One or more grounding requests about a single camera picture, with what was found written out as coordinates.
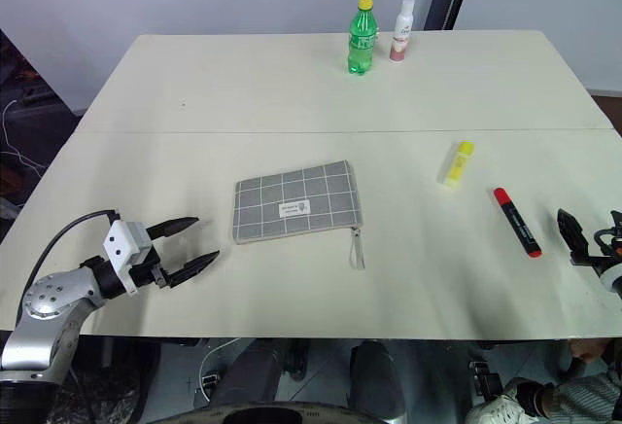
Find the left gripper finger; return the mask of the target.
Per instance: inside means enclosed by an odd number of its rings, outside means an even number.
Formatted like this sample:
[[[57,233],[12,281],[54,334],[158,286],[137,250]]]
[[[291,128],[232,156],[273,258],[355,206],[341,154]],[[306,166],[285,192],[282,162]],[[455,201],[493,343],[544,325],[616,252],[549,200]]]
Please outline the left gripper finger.
[[[210,265],[219,255],[220,252],[215,251],[185,263],[179,270],[166,275],[166,285],[170,288],[175,288],[192,279]]]
[[[170,237],[183,230],[186,230],[198,221],[199,219],[197,217],[183,217],[167,220],[147,228],[147,234],[150,240],[156,240],[162,237]]]

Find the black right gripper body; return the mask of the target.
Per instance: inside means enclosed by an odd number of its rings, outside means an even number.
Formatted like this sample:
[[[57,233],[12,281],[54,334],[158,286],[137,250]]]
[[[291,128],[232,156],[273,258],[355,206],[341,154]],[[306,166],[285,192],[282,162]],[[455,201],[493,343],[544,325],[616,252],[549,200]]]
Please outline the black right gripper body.
[[[579,249],[570,251],[570,260],[574,265],[590,266],[593,269],[610,269],[621,263],[621,230],[614,228],[597,230],[594,240],[601,250],[600,256],[591,256],[587,243]]]

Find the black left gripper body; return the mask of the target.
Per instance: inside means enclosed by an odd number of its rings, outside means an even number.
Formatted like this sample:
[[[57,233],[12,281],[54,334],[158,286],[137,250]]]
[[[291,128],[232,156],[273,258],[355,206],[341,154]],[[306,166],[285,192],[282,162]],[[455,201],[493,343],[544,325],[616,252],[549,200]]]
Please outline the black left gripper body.
[[[156,284],[159,288],[169,286],[170,275],[163,268],[160,256],[155,247],[152,247],[144,261],[133,265],[129,275],[137,288]]]

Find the bystander bare hand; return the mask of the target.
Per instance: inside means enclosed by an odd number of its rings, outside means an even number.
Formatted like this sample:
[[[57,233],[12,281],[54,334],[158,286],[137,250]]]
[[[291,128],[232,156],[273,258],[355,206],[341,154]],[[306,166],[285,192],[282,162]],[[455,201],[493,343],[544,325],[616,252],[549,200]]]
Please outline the bystander bare hand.
[[[590,364],[604,355],[610,342],[610,338],[573,338],[569,341],[570,354],[573,359]]]

